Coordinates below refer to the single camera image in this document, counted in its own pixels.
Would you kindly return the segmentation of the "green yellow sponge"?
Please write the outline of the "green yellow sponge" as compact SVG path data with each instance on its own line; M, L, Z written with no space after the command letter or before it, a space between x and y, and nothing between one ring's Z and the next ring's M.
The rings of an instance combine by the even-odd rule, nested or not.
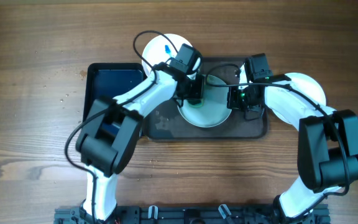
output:
M200 99L187 99L187 102L188 102L189 107L200 108L204 104L204 99L202 99L202 98L200 98Z

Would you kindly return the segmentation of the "pale blue plate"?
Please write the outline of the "pale blue plate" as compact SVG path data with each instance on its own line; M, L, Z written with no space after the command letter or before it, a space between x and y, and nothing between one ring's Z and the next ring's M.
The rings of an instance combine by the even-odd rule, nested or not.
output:
M203 91L202 104L195 106L186 100L178 108L182 117L190 124L200 128L212 128L223 123L231 114L227 108L228 87L214 87L206 85Z

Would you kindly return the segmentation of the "white plate top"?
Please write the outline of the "white plate top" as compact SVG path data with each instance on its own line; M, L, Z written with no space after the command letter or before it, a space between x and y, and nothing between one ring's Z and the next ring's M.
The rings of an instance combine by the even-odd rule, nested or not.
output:
M146 79L154 77L152 66L158 65L162 62L165 62L167 65L169 65L171 59L176 57L182 44L192 46L188 40L177 34L165 34L165 37L162 35L154 37L145 46L142 52L142 58L145 59L145 61L142 61L142 66L146 75ZM198 72L196 71L194 74L187 76L191 79L194 79L197 73Z

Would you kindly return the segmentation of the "white plate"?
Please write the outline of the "white plate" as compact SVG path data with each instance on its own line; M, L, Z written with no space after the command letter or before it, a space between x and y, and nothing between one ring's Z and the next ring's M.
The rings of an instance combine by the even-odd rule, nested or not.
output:
M154 37L145 46L142 52L142 58L145 59L145 61L142 61L142 66L146 75L146 79L154 77L152 66L158 65L162 62L165 62L167 65L169 65L171 59L176 57L182 44L192 46L188 40L177 34L165 34L165 37L162 35ZM187 76L191 79L194 79L197 73L198 72L196 71L194 74Z
M301 92L314 103L326 106L326 95L316 80L308 75L296 72L286 73L285 76L291 80L275 82L275 84L290 84L293 89ZM300 119L309 116L322 116L319 111L313 112L314 106L303 97L283 88L267 87L265 102L277 117L292 125L296 130L299 128Z

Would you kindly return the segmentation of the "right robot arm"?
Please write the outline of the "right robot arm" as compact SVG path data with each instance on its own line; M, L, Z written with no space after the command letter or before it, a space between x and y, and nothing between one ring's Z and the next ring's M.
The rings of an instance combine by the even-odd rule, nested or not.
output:
M273 218L304 220L324 199L343 197L358 180L358 117L327 106L321 85L303 73L256 78L229 86L229 106L264 105L298 131L299 176L276 196Z

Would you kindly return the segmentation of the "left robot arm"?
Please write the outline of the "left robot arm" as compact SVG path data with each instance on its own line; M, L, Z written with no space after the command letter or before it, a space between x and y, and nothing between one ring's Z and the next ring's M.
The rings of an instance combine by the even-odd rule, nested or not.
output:
M196 69L182 72L162 62L152 74L123 95L102 96L86 102L88 114L74 130L76 150L88 173L87 198L80 217L88 223L104 223L117 206L117 176L129 163L143 119L170 100L177 86L190 81Z

